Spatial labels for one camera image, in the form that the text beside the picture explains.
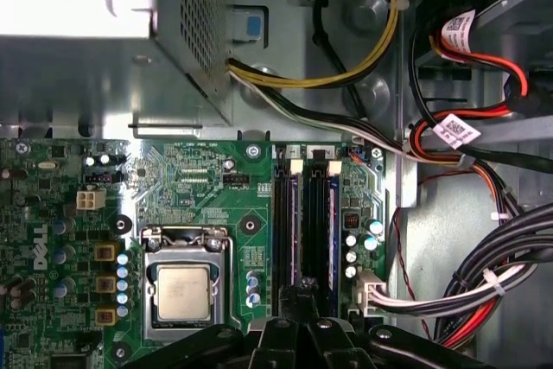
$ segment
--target motherboard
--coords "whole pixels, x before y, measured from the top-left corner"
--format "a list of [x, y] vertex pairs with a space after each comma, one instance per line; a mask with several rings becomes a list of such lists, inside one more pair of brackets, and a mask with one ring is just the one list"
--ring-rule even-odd
[[346, 143], [0, 141], [0, 368], [114, 368], [248, 330], [303, 285], [363, 315], [384, 278], [382, 153]]

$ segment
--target dell logo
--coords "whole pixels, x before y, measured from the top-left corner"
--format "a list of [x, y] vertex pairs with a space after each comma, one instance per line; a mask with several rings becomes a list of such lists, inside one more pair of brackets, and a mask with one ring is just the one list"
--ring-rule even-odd
[[34, 270], [47, 270], [48, 260], [46, 254], [48, 254], [48, 226], [43, 225], [41, 228], [35, 228], [35, 238], [33, 239], [35, 248], [33, 253], [35, 254], [35, 261], [33, 262]]

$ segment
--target ventilation holes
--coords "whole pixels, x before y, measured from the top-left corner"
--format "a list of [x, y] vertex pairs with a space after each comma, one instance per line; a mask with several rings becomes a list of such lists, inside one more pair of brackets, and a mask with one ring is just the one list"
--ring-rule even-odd
[[225, 73], [225, 18], [226, 0], [181, 0], [181, 36], [215, 87]]

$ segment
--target cpu socket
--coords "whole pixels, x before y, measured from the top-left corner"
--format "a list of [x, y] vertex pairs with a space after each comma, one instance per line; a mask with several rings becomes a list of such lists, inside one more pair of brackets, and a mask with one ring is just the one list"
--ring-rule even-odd
[[158, 226], [142, 230], [144, 339], [169, 343], [225, 322], [226, 254], [232, 241], [226, 230], [213, 229]]

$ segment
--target barcode label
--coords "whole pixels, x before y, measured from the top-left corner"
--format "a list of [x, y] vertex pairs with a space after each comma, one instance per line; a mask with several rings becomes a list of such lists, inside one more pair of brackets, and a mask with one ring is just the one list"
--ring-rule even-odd
[[458, 149], [463, 144], [469, 144], [482, 134], [454, 114], [449, 114], [432, 130], [454, 149]]
[[468, 35], [473, 25], [476, 10], [469, 10], [449, 20], [442, 28], [442, 38], [453, 49], [470, 54]]

